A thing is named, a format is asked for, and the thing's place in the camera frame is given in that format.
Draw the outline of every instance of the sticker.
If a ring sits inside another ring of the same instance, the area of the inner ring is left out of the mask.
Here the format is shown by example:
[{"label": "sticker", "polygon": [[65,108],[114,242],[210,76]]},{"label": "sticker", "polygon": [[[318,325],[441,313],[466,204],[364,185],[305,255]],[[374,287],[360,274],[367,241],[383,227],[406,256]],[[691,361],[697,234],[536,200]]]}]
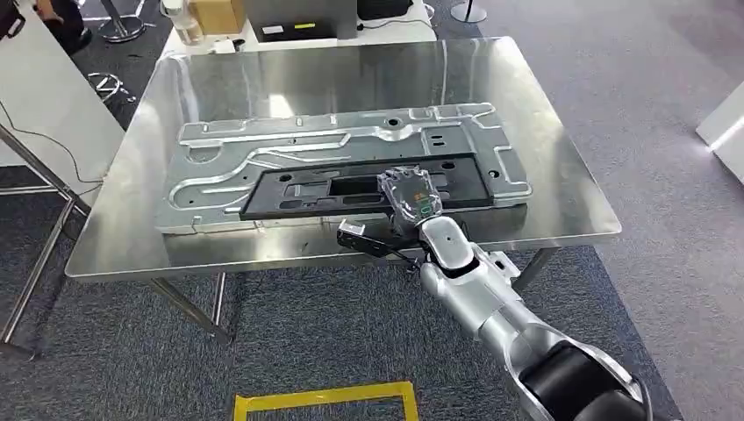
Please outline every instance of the sticker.
[{"label": "sticker", "polygon": [[243,397],[235,395],[234,421],[246,421],[249,412],[260,410],[282,410],[300,406],[322,405],[401,397],[405,421],[419,421],[419,409],[413,394],[413,383],[394,382],[353,386],[341,389],[309,390],[284,395]]},{"label": "sticker", "polygon": [[264,27],[261,28],[261,30],[263,31],[264,35],[270,35],[272,33],[282,33],[282,32],[284,32],[284,28],[282,28],[281,25],[264,26]]}]

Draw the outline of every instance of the person's hand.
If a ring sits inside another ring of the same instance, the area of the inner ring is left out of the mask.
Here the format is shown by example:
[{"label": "person's hand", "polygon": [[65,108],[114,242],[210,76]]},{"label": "person's hand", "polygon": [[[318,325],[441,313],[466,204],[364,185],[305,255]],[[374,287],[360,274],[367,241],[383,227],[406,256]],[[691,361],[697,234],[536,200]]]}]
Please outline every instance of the person's hand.
[{"label": "person's hand", "polygon": [[36,14],[39,15],[39,18],[44,21],[56,20],[61,24],[65,23],[65,19],[58,15],[57,12],[55,12],[54,9],[52,9],[51,7],[43,7],[43,5],[42,7],[37,7]]}]

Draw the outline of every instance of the desk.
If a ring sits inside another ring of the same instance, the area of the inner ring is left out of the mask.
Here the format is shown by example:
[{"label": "desk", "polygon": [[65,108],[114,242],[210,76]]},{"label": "desk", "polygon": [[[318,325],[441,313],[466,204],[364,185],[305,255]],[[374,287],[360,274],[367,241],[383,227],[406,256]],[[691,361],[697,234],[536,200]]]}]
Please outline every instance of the desk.
[{"label": "desk", "polygon": [[224,333],[162,277],[371,260],[338,246],[330,219],[161,235],[155,212],[184,123],[269,118],[287,107],[318,115],[480,102],[495,106],[533,196],[527,206],[461,214],[472,240],[486,251],[542,247],[525,270],[533,276],[556,247],[620,232],[513,39],[172,56],[154,71],[66,273],[84,282],[157,278],[158,292],[219,338]]},{"label": "desk", "polygon": [[390,20],[402,20],[406,23],[390,23],[382,28],[365,29],[358,32],[356,38],[352,39],[308,39],[298,41],[278,41],[278,42],[259,42],[251,27],[250,21],[246,21],[243,31],[232,35],[207,35],[204,41],[196,46],[185,46],[178,34],[170,32],[168,40],[163,47],[162,56],[171,54],[208,54],[219,39],[243,39],[245,44],[240,48],[241,52],[248,51],[269,51],[269,50],[287,50],[298,48],[319,48],[326,46],[364,46],[370,44],[396,44],[403,42],[425,42],[435,41],[436,34],[431,27],[425,23],[417,22],[423,20],[429,22],[426,13],[426,7],[423,0],[413,0],[413,5],[409,8],[408,13],[403,16],[394,18],[377,19],[377,20],[358,20],[367,26],[378,26]]}]

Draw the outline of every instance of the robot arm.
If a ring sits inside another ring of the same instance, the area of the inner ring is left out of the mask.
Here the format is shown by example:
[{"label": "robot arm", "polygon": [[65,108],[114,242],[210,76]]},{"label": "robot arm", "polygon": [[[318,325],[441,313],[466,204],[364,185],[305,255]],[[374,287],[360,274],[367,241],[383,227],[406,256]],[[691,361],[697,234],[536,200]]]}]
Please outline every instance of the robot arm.
[{"label": "robot arm", "polygon": [[[651,410],[642,383],[603,351],[543,322],[512,288],[503,254],[495,260],[469,242],[452,218],[442,216],[426,171],[393,168],[379,177],[396,231],[418,235],[426,251],[420,265],[424,288],[508,374],[528,419],[539,421],[662,420]],[[339,243],[368,253],[364,227],[341,225]],[[390,253],[384,242],[373,255]]]}]

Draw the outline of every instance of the person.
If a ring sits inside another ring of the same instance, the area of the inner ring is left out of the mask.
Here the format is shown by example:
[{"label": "person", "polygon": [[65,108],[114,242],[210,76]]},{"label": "person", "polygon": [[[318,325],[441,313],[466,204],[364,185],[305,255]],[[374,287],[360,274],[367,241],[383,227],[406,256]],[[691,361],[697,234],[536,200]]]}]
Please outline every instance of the person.
[{"label": "person", "polygon": [[93,38],[73,0],[37,0],[34,10],[68,55],[85,48]]}]

